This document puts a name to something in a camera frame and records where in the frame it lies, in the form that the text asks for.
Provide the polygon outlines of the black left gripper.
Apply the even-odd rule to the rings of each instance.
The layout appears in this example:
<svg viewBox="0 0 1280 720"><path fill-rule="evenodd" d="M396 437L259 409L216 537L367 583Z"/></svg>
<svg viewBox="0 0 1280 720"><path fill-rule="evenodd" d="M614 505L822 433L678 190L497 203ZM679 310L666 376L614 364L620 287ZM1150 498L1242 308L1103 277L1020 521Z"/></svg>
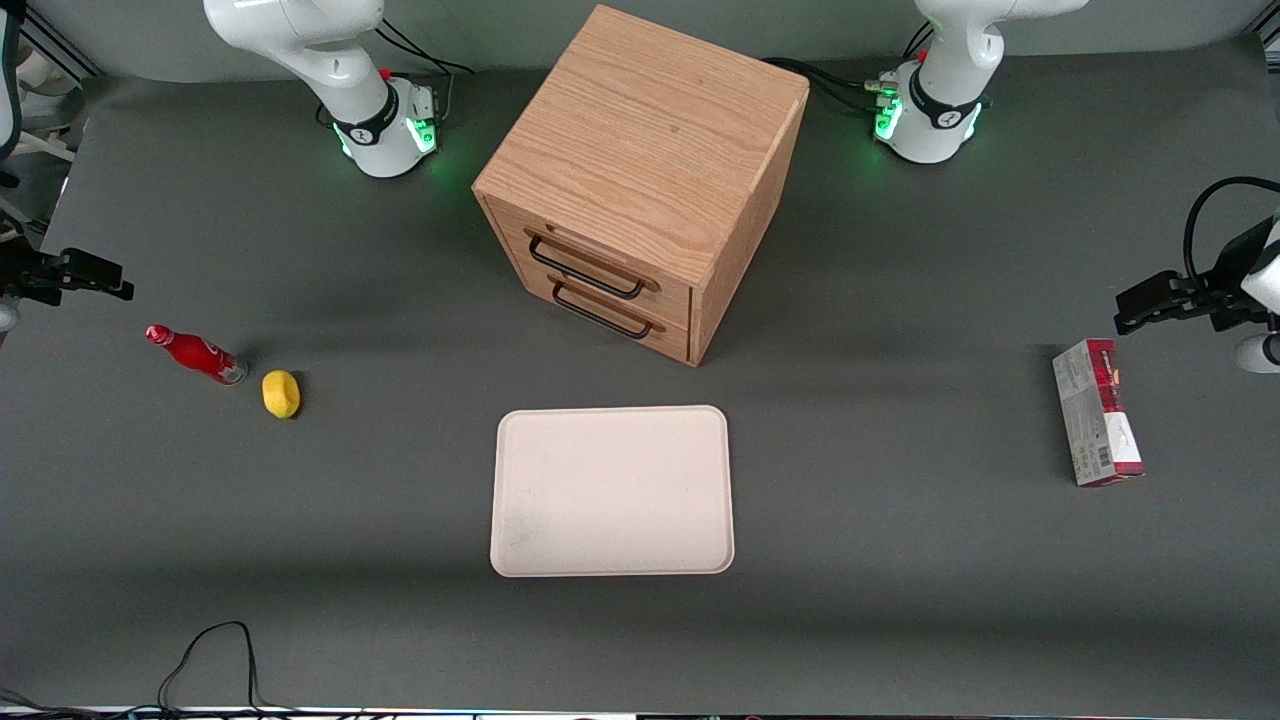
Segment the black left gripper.
<svg viewBox="0 0 1280 720"><path fill-rule="evenodd" d="M1217 304L1213 327L1221 332L1243 323L1277 323L1279 229L1263 220L1229 241L1204 273ZM1207 314L1193 281L1175 270L1153 274L1115 297L1115 329L1128 336L1160 322L1189 320Z"/></svg>

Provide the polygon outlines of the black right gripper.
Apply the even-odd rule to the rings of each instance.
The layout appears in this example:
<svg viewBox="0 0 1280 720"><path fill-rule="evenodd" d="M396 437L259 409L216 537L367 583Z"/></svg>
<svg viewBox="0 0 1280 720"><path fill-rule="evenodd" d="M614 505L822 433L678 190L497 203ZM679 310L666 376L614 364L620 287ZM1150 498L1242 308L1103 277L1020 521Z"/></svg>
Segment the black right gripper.
<svg viewBox="0 0 1280 720"><path fill-rule="evenodd" d="M134 297L134 286L124 279L123 266L91 252L63 250L60 258L29 245L1 246L4 299L28 299L56 307L63 290L88 290L127 302Z"/></svg>

